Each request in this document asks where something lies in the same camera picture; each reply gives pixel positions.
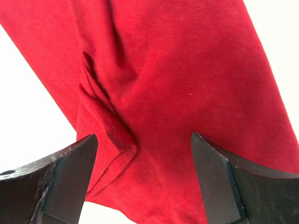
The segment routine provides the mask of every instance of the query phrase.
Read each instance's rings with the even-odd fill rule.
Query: red fabric
[[[141,224],[206,224],[194,131],[299,173],[298,142],[241,0],[0,0],[0,23],[78,139],[99,139],[86,200]]]

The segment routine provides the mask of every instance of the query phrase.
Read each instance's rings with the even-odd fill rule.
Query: screw hole
[[[13,174],[14,172],[15,172],[15,170],[8,170],[8,171],[5,171],[5,172],[1,173],[0,176]]]

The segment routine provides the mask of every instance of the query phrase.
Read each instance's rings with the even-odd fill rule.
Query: red towel
[[[87,201],[140,224],[206,224],[194,131],[299,173],[298,142],[243,1],[0,0],[0,23],[78,139],[99,139]]]

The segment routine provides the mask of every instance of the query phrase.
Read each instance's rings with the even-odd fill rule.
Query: white surface
[[[244,2],[272,66],[298,139],[299,3],[296,0]],[[35,161],[75,141],[75,131],[2,27],[0,105],[0,173]],[[85,203],[80,224],[93,223],[132,222],[118,211]]]

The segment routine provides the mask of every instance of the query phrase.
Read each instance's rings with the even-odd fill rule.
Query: black plastic part
[[[95,135],[0,175],[0,224],[77,224],[97,152]]]
[[[299,175],[253,163],[198,133],[192,153],[209,224],[299,223]]]

